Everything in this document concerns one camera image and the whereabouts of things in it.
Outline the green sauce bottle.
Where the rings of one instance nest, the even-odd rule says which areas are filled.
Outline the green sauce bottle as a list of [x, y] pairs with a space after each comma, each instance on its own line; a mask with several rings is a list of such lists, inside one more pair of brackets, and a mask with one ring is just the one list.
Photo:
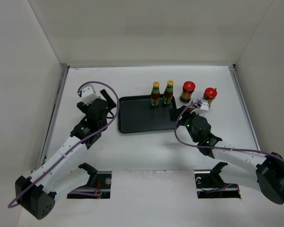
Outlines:
[[150, 104], [153, 107], [157, 107], [160, 101], [160, 83], [158, 81], [153, 82], [151, 91]]
[[163, 100], [162, 100], [162, 103], [166, 106], [171, 104], [171, 101], [172, 101], [172, 98], [173, 98], [173, 86], [174, 86], [174, 81], [168, 80], [167, 86], [166, 86], [164, 94], [163, 94]]

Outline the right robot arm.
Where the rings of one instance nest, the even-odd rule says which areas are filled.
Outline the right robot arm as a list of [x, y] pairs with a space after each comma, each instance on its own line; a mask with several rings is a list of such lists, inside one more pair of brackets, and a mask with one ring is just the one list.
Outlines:
[[219, 163], [211, 170], [210, 182], [223, 188], [226, 183], [241, 184], [261, 192], [275, 204], [284, 204], [284, 159], [272, 152], [228, 147], [211, 132], [207, 119], [197, 109], [182, 106], [170, 109], [170, 120], [176, 128], [184, 126], [193, 141], [191, 147]]

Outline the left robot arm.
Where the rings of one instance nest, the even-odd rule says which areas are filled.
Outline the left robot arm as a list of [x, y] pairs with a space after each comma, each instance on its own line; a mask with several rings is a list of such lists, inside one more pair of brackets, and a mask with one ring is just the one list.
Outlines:
[[16, 203], [38, 220], [52, 211], [60, 197], [80, 186], [93, 188], [97, 183], [97, 170], [83, 156], [116, 118], [108, 114], [119, 108], [119, 102], [113, 101], [105, 89], [100, 93], [96, 95], [93, 87], [78, 92], [81, 101], [77, 107], [85, 116], [48, 161], [15, 182]]

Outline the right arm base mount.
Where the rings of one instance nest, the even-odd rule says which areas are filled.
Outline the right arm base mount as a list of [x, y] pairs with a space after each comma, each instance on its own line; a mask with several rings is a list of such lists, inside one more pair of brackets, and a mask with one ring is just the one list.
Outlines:
[[223, 168], [228, 164], [219, 162], [211, 170], [196, 170], [195, 183], [199, 199], [240, 199], [240, 190], [237, 184], [225, 183], [220, 177]]

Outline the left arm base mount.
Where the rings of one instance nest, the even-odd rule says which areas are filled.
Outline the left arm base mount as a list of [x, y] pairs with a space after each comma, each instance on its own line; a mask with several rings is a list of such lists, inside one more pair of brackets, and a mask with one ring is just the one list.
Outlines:
[[98, 171], [87, 163], [79, 165], [88, 175], [88, 181], [68, 193], [67, 199], [110, 199], [112, 172]]

